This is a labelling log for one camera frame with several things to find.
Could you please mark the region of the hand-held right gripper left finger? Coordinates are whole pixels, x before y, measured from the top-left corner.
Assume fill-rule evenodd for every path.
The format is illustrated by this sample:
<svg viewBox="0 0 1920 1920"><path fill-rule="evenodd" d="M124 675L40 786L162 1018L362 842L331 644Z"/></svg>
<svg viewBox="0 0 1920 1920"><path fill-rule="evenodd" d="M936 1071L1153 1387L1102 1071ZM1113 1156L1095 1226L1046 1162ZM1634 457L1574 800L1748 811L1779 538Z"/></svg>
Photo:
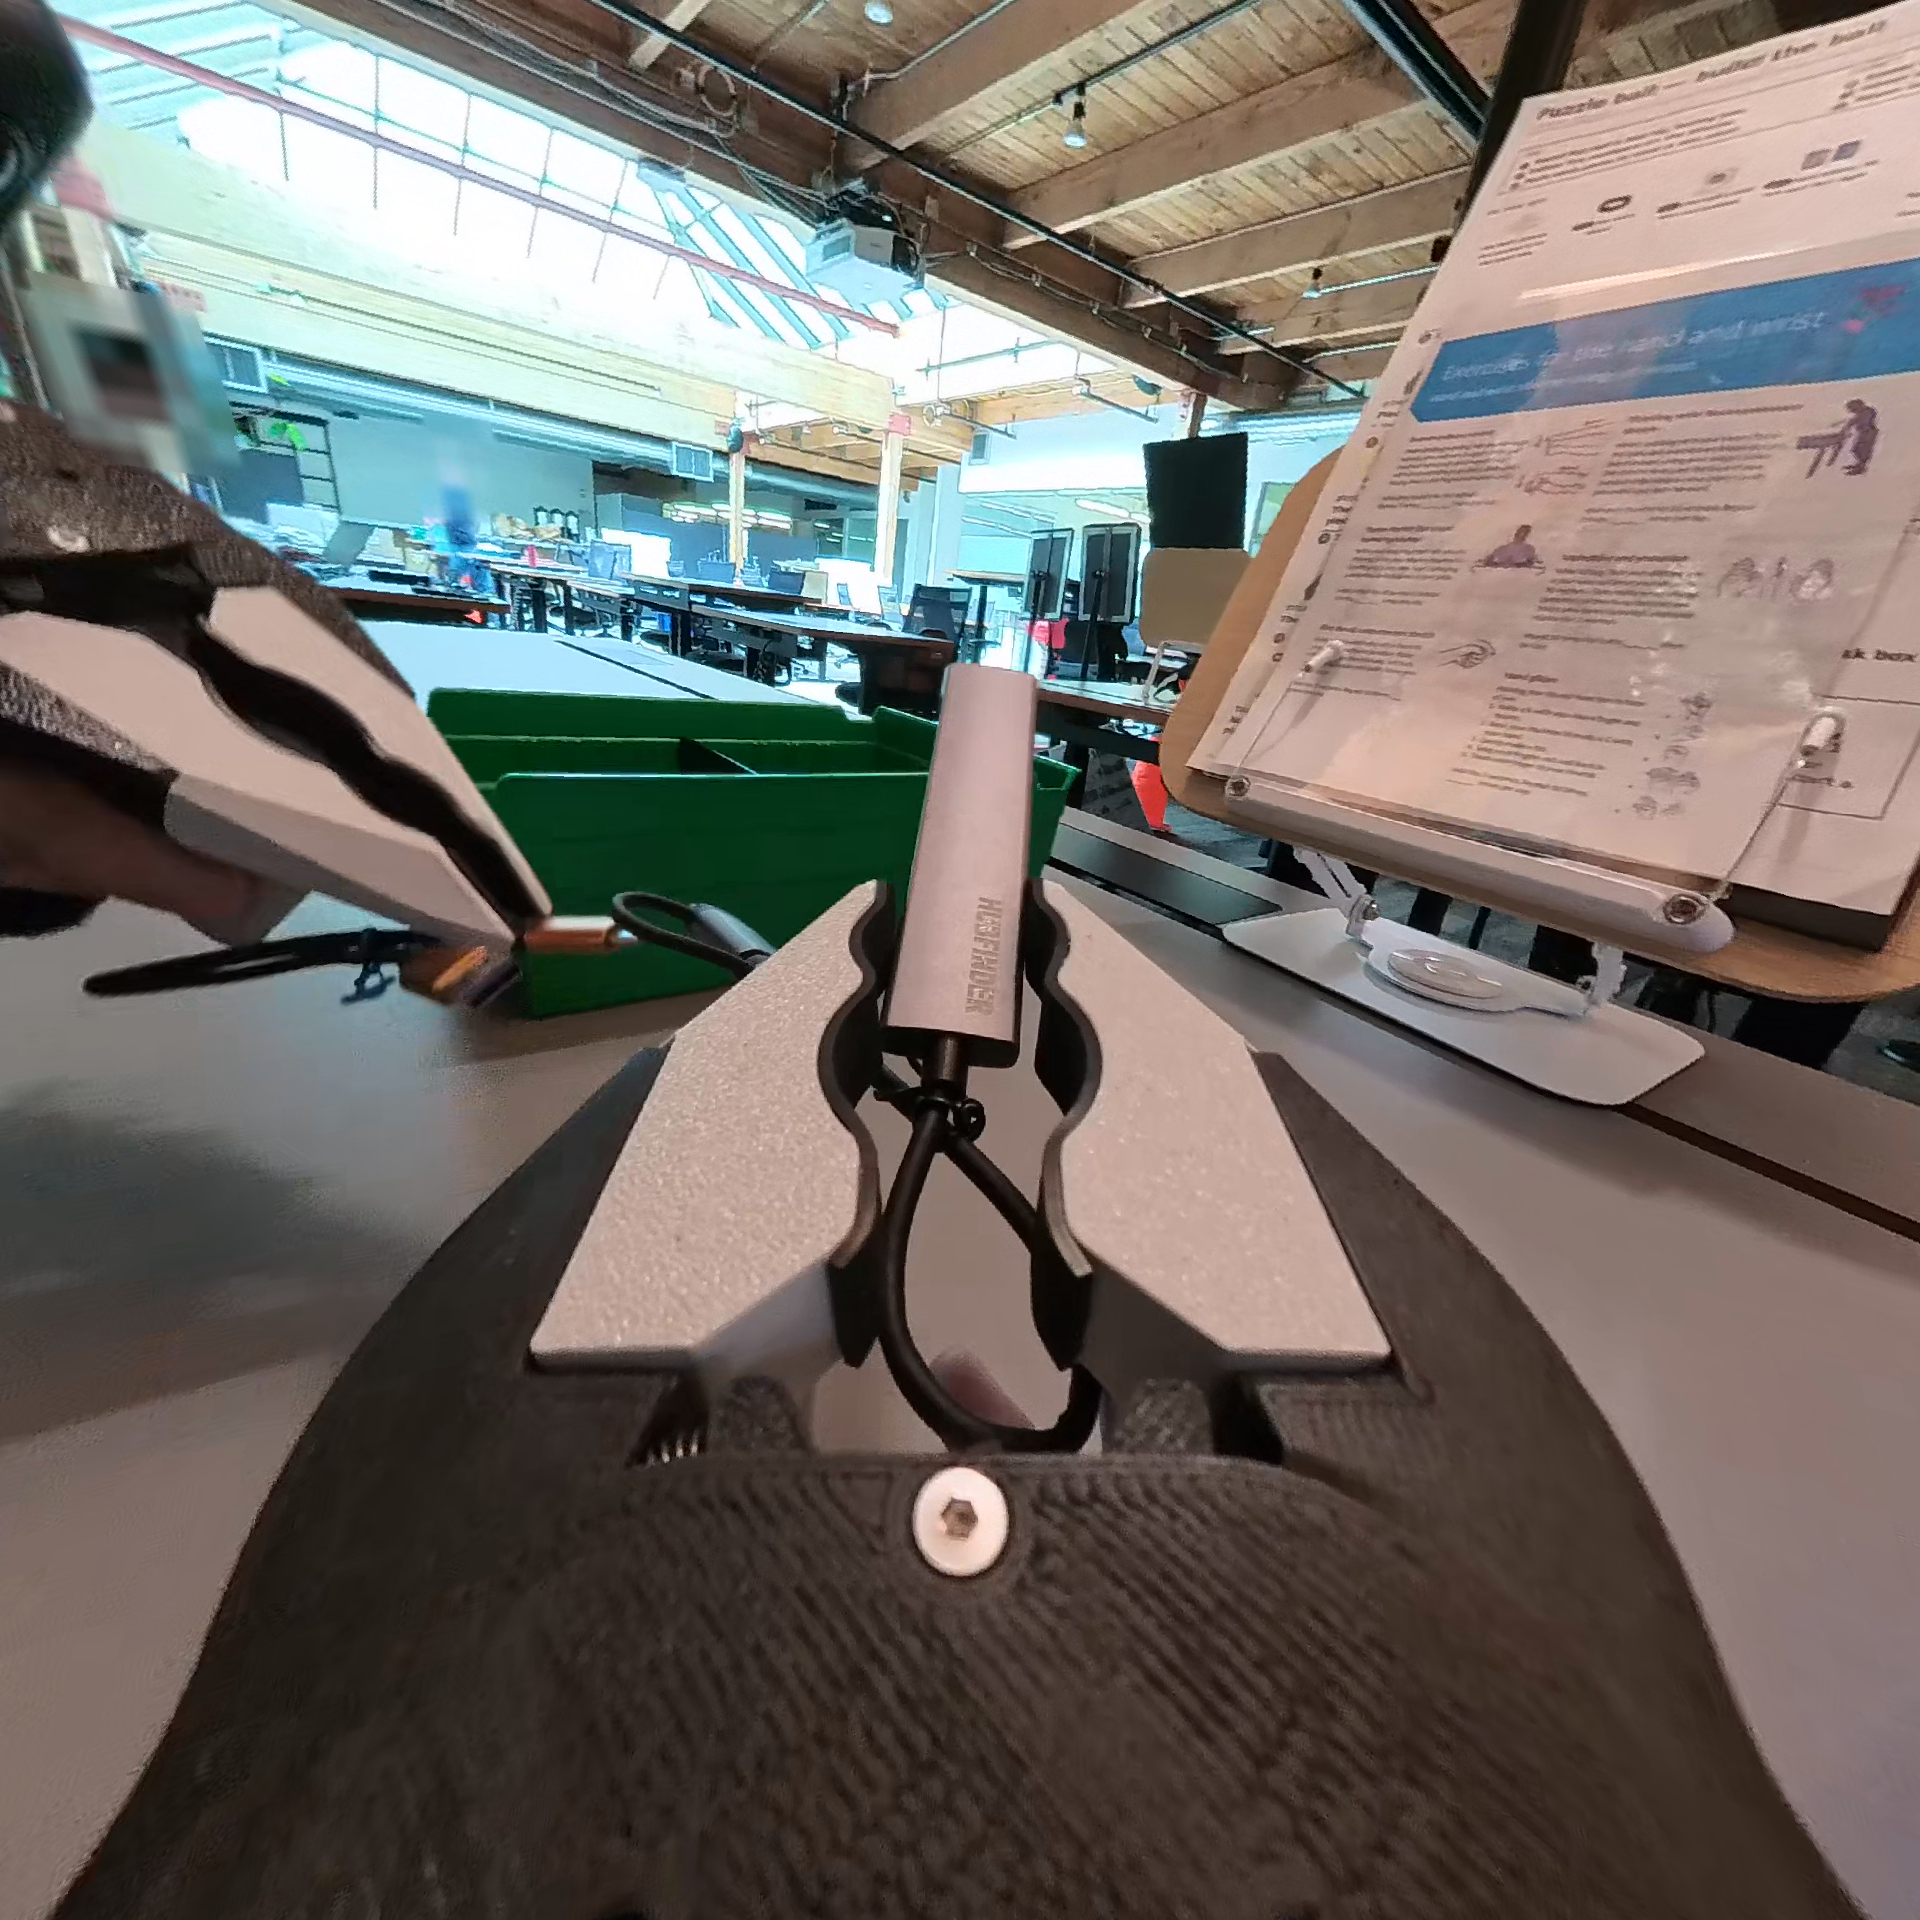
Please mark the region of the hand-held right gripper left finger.
<svg viewBox="0 0 1920 1920"><path fill-rule="evenodd" d="M810 1428L880 1221L857 1105L895 933L865 881L673 1039L535 1327L542 1376L665 1376L708 1409L766 1381Z"/></svg>

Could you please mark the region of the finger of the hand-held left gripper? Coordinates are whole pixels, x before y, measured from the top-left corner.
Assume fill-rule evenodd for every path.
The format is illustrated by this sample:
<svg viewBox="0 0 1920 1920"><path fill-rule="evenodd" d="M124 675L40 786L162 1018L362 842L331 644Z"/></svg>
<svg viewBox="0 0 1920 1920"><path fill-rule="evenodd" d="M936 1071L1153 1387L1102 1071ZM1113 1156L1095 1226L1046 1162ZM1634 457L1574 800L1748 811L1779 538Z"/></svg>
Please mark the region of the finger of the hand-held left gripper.
<svg viewBox="0 0 1920 1920"><path fill-rule="evenodd" d="M498 916L551 900L406 682L274 587L219 587L208 684L255 731L336 775L391 828L434 843Z"/></svg>
<svg viewBox="0 0 1920 1920"><path fill-rule="evenodd" d="M4 745L56 755L40 736L4 738ZM534 916L498 916L434 843L391 828L338 786L315 799L255 799L187 777L147 785L140 769L116 759L72 762L78 779L134 813L147 813L180 849L305 890L305 897L330 897L407 929L495 949L515 945L534 927Z"/></svg>

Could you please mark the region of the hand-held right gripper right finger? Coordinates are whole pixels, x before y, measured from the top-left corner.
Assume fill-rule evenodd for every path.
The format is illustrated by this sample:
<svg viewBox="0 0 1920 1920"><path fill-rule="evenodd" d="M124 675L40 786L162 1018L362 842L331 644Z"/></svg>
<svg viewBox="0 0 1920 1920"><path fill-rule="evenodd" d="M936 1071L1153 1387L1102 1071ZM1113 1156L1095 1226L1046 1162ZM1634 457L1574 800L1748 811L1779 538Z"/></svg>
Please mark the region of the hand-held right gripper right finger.
<svg viewBox="0 0 1920 1920"><path fill-rule="evenodd" d="M1063 885L1035 885L1035 1075L1058 1117L1040 1221L1065 1272L1046 1339L1120 1439L1145 1391L1206 1412L1266 1379L1393 1357L1348 1244L1242 1032Z"/></svg>

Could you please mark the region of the orange-plug cable blue tie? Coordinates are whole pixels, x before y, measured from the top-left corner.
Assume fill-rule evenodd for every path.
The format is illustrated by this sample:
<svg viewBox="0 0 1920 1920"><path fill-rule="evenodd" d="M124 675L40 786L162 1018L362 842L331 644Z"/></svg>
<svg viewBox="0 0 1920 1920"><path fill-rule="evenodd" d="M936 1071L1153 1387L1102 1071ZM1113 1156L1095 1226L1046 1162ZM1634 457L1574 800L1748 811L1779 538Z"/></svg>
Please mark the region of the orange-plug cable blue tie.
<svg viewBox="0 0 1920 1920"><path fill-rule="evenodd" d="M353 970L350 1004L402 988L442 1005L483 1011L520 988L523 964L534 959L649 949L740 979L777 946L721 905L628 891L614 898L606 916L542 919L516 946L504 952L406 929L326 931L122 967L86 979L83 989L91 1000L135 1000L314 970Z"/></svg>

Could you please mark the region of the green plastic bin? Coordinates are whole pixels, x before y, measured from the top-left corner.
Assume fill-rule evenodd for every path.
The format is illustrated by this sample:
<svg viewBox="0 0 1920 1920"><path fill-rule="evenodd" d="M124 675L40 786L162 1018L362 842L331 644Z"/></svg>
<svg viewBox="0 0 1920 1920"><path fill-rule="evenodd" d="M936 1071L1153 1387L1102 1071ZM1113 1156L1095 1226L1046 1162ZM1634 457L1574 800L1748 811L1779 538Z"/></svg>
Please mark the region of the green plastic bin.
<svg viewBox="0 0 1920 1920"><path fill-rule="evenodd" d="M940 723L810 705L442 689L427 719L548 893L606 916L628 891L721 905L783 949L865 881L898 927ZM1035 755L1030 881L1070 771ZM540 956L508 1002L529 1018L722 989L673 952Z"/></svg>

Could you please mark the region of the grey usb hub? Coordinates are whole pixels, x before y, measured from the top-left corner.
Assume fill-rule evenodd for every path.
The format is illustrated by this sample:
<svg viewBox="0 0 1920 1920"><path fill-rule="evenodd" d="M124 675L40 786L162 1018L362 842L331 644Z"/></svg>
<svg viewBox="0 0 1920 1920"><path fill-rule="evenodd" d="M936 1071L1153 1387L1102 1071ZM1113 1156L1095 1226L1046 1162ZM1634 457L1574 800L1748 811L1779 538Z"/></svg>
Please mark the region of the grey usb hub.
<svg viewBox="0 0 1920 1920"><path fill-rule="evenodd" d="M974 1067L1000 1071L1020 1056L1038 692L1014 667L959 664L947 673L882 1019L888 1047L914 1061L920 1082L875 1082L908 1117L906 1151L880 1209L880 1356L924 1426L956 1452L1080 1452L1102 1403L1098 1381L1072 1368L1068 1401L1052 1426L1026 1428L972 1411L922 1353L906 1303L910 1240L936 1162L953 1163L991 1203L1030 1253L1035 1280L1057 1282L1065 1274L1038 1208L979 1147L986 1114L970 1091Z"/></svg>

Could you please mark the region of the light grey desk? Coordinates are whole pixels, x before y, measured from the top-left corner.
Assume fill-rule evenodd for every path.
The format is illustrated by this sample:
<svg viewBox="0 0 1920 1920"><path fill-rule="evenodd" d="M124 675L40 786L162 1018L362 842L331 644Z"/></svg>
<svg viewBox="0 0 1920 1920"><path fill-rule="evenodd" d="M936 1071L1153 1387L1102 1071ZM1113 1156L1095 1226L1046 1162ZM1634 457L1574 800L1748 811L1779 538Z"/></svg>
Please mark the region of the light grey desk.
<svg viewBox="0 0 1920 1920"><path fill-rule="evenodd" d="M1916 1916L1916 1108L1729 1042L1644 1108L1569 1107L1072 890L1507 1275L1632 1457L1817 1845L1873 1916ZM4 1916L56 1906L124 1803L348 1352L705 1005L81 989L187 946L110 905L4 952Z"/></svg>

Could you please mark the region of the person's right hand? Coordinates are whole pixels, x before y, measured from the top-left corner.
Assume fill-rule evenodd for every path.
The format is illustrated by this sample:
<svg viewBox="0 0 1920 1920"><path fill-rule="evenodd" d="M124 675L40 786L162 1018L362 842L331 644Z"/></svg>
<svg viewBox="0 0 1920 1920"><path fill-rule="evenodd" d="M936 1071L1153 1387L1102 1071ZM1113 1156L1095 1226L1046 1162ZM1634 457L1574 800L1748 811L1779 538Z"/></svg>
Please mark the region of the person's right hand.
<svg viewBox="0 0 1920 1920"><path fill-rule="evenodd" d="M944 1352L931 1364L947 1400L970 1419L996 1428L1034 1431L1034 1419L1002 1387L986 1362L970 1352Z"/></svg>

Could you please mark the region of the wooden book stand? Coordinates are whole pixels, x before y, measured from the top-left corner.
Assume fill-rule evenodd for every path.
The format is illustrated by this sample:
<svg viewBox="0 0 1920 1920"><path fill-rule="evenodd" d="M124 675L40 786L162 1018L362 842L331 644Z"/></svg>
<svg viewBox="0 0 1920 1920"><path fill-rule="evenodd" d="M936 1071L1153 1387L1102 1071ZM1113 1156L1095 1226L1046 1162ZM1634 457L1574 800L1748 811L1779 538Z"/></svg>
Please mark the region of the wooden book stand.
<svg viewBox="0 0 1920 1920"><path fill-rule="evenodd" d="M1274 653L1276 597L1295 551L1318 551L1318 500L1335 467L1328 456L1290 495L1162 735L1178 803L1295 847L1314 874L1308 909L1259 919L1230 937L1235 946L1524 1085L1603 1108L1636 1101L1705 1053L1694 1029L1617 1004L1632 953L1808 1004L1874 1002L1916 986L1916 887L1880 943L1858 946L1787 927L1779 905L1752 903L1726 879L1511 849L1305 785L1203 772L1203 740L1230 706L1242 658L1266 665ZM1355 867L1576 935L1596 949L1596 973L1576 988L1383 919Z"/></svg>

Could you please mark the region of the beige rounded board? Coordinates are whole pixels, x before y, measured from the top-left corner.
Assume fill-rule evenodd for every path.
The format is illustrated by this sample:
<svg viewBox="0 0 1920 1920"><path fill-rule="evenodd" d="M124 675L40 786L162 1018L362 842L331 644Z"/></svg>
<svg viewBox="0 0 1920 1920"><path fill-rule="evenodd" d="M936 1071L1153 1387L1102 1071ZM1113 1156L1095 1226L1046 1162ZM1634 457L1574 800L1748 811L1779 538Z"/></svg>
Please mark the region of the beige rounded board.
<svg viewBox="0 0 1920 1920"><path fill-rule="evenodd" d="M1138 632L1148 651L1203 653L1242 587L1242 546L1154 546L1140 565Z"/></svg>

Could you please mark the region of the white ceiling projector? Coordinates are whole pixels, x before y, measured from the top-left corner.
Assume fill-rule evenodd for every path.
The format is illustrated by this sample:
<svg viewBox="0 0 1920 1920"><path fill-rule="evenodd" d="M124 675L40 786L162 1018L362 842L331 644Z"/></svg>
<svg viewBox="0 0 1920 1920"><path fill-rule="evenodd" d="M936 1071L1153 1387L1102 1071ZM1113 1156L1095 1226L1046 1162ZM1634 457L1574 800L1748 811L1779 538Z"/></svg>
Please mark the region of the white ceiling projector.
<svg viewBox="0 0 1920 1920"><path fill-rule="evenodd" d="M806 242L807 285L844 297L854 306L903 304L924 285L922 247L892 225L840 218L814 228Z"/></svg>

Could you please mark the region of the blue-header exercise sheet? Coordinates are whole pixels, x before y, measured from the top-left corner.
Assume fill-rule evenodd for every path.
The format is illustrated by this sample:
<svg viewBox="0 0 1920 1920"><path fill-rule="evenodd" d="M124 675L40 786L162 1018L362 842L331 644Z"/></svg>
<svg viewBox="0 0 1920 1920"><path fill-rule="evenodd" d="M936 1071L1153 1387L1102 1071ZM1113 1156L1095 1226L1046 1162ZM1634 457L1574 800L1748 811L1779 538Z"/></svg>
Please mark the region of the blue-header exercise sheet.
<svg viewBox="0 0 1920 1920"><path fill-rule="evenodd" d="M1882 235L1466 306L1207 769L1729 881L1912 544L1916 276Z"/></svg>

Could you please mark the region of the black rectangular panel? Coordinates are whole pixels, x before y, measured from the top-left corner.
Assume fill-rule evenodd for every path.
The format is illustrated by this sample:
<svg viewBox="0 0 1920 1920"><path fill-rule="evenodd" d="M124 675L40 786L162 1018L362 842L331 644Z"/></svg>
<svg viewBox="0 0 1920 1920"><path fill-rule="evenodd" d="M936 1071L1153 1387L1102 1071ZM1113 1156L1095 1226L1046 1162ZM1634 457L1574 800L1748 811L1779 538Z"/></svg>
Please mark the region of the black rectangular panel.
<svg viewBox="0 0 1920 1920"><path fill-rule="evenodd" d="M1247 435L1163 440L1144 445L1148 541L1153 549L1244 549Z"/></svg>

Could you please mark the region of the white instruction sheet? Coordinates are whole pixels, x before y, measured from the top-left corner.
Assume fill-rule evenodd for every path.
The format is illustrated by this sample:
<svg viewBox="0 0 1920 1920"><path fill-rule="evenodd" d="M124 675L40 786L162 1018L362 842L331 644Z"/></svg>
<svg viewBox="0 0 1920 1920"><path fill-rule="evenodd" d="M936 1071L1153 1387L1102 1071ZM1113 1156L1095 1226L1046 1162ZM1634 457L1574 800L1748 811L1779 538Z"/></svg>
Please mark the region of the white instruction sheet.
<svg viewBox="0 0 1920 1920"><path fill-rule="evenodd" d="M1486 205L1474 299L1916 237L1916 4L1550 103Z"/></svg>

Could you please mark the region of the black metal pole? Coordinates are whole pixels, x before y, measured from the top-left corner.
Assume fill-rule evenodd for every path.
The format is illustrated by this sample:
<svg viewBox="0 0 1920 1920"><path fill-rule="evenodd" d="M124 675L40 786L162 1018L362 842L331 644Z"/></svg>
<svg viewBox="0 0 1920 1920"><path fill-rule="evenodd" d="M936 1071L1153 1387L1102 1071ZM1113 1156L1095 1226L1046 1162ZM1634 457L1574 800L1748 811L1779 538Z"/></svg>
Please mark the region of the black metal pole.
<svg viewBox="0 0 1920 1920"><path fill-rule="evenodd" d="M1518 3L1481 117L1478 161L1496 161L1527 101L1562 89L1586 13L1586 3Z"/></svg>

